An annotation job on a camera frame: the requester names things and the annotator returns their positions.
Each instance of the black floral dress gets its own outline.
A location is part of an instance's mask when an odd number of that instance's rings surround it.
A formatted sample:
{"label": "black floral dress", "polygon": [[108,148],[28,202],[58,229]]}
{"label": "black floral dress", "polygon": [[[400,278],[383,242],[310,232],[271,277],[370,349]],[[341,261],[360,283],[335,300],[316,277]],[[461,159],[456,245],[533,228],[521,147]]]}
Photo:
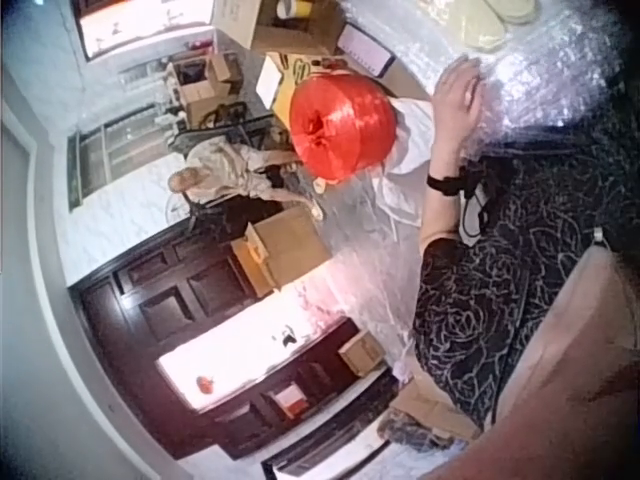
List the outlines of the black floral dress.
{"label": "black floral dress", "polygon": [[483,158],[494,205],[473,246],[424,253],[414,334],[422,367],[482,427],[573,267],[603,228],[640,264],[640,133],[624,95],[590,118],[521,132]]}

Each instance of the seated person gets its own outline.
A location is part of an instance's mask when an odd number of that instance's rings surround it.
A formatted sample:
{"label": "seated person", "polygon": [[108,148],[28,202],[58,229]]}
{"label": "seated person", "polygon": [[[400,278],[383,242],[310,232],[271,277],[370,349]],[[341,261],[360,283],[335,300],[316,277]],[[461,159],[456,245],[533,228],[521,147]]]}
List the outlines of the seated person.
{"label": "seated person", "polygon": [[196,145],[187,156],[187,166],[169,177],[169,190],[187,193],[196,202],[227,195],[245,195],[276,202],[306,205],[316,220],[323,218],[320,206],[303,195],[273,188],[264,173],[271,165],[295,165],[293,152],[262,151],[246,145],[230,145],[224,137],[214,137]]}
{"label": "seated person", "polygon": [[452,178],[461,175],[465,141],[482,111],[479,67],[466,57],[454,62],[432,98],[413,330],[422,368],[483,428],[596,228],[625,268],[638,272],[640,130],[622,92],[573,125],[520,132],[535,142],[506,145],[508,158],[469,163],[467,171],[484,169],[502,193],[486,233],[467,246],[458,236],[461,181]]}

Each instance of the wooden door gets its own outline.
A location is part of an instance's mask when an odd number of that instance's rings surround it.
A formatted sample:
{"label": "wooden door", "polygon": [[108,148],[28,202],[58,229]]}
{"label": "wooden door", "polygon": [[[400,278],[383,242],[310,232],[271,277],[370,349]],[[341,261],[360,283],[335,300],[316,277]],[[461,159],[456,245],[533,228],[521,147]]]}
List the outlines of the wooden door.
{"label": "wooden door", "polygon": [[133,339],[159,358],[255,302],[230,246],[168,245],[115,273]]}
{"label": "wooden door", "polygon": [[218,443],[213,413],[191,410],[158,359],[257,301],[229,242],[280,211],[236,198],[201,231],[178,224],[72,287],[100,361],[144,427],[176,458]]}

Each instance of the red twine roll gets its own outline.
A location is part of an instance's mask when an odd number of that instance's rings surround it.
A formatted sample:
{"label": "red twine roll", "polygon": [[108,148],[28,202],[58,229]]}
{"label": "red twine roll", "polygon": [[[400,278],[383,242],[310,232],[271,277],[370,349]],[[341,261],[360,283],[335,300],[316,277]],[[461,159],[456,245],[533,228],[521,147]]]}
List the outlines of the red twine roll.
{"label": "red twine roll", "polygon": [[340,181],[387,157],[396,138],[389,99],[361,75],[319,75],[291,99],[291,139],[317,177]]}

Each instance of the woman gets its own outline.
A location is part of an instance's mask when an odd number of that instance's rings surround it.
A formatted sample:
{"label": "woman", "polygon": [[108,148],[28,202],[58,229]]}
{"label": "woman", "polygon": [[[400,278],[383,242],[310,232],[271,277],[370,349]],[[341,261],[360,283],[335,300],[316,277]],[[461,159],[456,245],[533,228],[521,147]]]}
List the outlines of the woman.
{"label": "woman", "polygon": [[614,251],[640,258],[640,150],[629,102],[616,99],[539,139],[483,158],[494,192],[488,230],[473,247],[457,235],[465,141],[485,87],[465,57],[433,96],[435,142],[423,211],[424,254],[414,332],[422,367],[480,427],[578,259],[601,227]]}

